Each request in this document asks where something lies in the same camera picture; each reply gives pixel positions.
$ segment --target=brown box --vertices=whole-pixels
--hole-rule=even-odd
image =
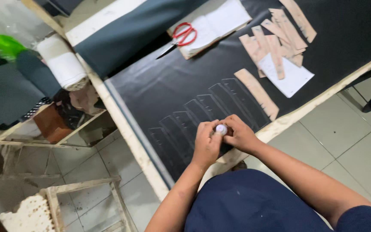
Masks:
[[[64,120],[58,114],[54,105],[44,109],[34,117],[34,121],[41,131],[41,134],[50,143],[58,143],[73,130],[65,125]]]

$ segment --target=white paper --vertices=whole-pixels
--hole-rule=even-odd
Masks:
[[[298,67],[283,57],[284,79],[279,80],[271,53],[258,62],[267,78],[288,98],[291,98],[313,76],[305,67]]]
[[[208,47],[217,39],[231,34],[250,20],[251,17],[240,0],[209,0],[170,27],[168,31],[172,34],[179,24],[191,23],[193,28],[197,30],[197,37],[194,42],[179,47],[179,49],[187,54],[193,54]]]

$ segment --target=scissors handle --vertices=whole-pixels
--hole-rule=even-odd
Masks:
[[[184,30],[183,32],[177,34],[177,33],[176,33],[177,30],[178,30],[180,27],[182,27],[182,26],[190,26],[190,27],[189,27],[187,30]],[[190,35],[191,32],[194,32],[194,38],[193,38],[192,40],[190,40],[190,41],[184,43],[184,40],[187,38],[188,35]],[[178,37],[180,37],[180,36],[182,36],[182,35],[184,35],[184,36],[183,36],[183,38],[182,38],[180,41],[177,42],[177,46],[184,46],[184,45],[188,45],[188,44],[194,42],[194,40],[197,38],[197,30],[194,29],[194,28],[191,26],[191,23],[184,22],[184,23],[182,23],[182,24],[180,24],[180,25],[178,25],[178,26],[176,27],[176,29],[175,29],[174,32],[173,32],[173,38],[174,38],[174,39],[178,39]]]

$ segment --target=scissors blade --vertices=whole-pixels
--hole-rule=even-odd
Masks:
[[[166,55],[168,52],[171,51],[171,49],[175,46],[175,44],[171,43],[160,53],[160,55],[156,58],[158,60],[159,58],[163,57]]]

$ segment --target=tile floor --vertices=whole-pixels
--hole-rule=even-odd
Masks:
[[[371,98],[371,79],[348,89],[360,104]],[[342,94],[319,105],[278,135],[271,145],[322,170],[371,201],[371,113],[362,113]],[[284,184],[258,159],[245,160]],[[144,231],[160,202],[118,131],[92,149],[25,147],[18,171],[61,174],[25,183],[0,181],[0,212],[40,188],[121,175],[120,190],[138,231]],[[59,197],[67,232],[100,232],[120,219],[107,185]]]

